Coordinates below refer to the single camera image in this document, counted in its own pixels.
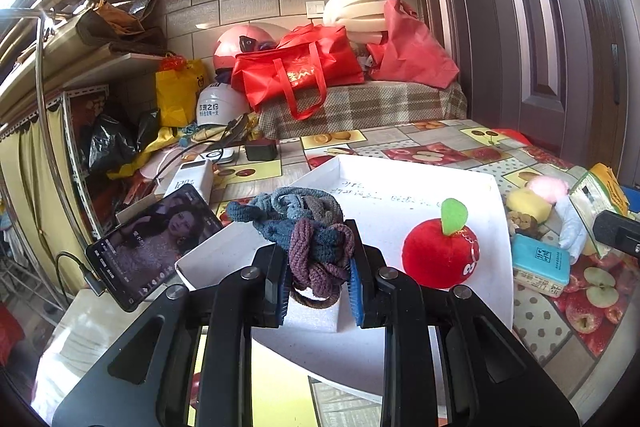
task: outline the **bed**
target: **bed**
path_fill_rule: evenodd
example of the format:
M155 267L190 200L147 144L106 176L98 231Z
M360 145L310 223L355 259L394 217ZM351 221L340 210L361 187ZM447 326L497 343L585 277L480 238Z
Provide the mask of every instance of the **bed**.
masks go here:
M284 97L265 102L258 130L266 138L286 139L422 120L466 118L466 98L457 82L447 89L436 89L409 82L367 81L355 86L330 87L327 91L323 108L303 121L291 118ZM318 91L297 91L296 99L302 110L316 102Z

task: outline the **green leaf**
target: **green leaf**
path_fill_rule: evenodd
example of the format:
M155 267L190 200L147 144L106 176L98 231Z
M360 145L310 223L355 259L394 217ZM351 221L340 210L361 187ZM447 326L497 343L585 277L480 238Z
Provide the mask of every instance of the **green leaf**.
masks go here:
M444 200L440 211L442 233L444 235L451 235L458 230L462 230L465 226L466 218L469 217L466 206L454 198Z

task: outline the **screw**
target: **screw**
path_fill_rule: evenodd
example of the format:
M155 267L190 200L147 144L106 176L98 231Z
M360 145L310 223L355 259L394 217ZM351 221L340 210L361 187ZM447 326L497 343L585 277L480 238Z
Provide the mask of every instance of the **screw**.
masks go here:
M453 288L453 295L455 295L458 299L468 299L473 292L469 286L465 286L463 284L459 284Z
M382 268L380 268L378 273L380 274L380 277L382 277L382 279L387 281L398 277L398 270L396 270L395 268L391 268L390 266L383 266Z
M181 297L184 297L189 292L187 286L184 284L172 284L169 288L164 292L168 299L175 301Z
M243 279L251 280L255 279L260 275L260 268L257 266L247 266L246 268L242 268L240 270L240 277Z

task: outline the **charging cable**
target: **charging cable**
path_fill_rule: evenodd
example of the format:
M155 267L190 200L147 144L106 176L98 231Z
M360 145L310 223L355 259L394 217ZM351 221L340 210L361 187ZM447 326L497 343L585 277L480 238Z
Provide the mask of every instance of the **charging cable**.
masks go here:
M104 293L104 291L106 290L106 286L104 285L104 283L100 279L98 279L91 272L91 270L89 270L84 265L84 263L82 263L82 261L78 259L78 257L76 257L75 255L67 251L62 251L56 256L56 277L58 277L58 284L60 284L60 290L62 290L62 295L65 297L65 301L68 306L71 306L71 301L69 300L69 297L66 295L65 287L62 283L62 277L60 275L60 258L62 257L68 257L69 259L72 259L73 261L75 261L76 264L78 264L78 267L82 272L82 277L84 278L84 281L89 285L89 288L91 288L92 291L98 297Z

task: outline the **white glove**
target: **white glove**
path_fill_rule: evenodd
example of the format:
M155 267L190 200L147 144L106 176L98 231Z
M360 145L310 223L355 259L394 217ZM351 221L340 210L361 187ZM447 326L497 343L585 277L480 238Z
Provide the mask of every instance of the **white glove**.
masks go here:
M580 252L587 242L587 229L575 210L569 196L560 198L556 203L556 212L562 220L562 230L560 231L560 248L569 251L571 264L575 264L580 257Z

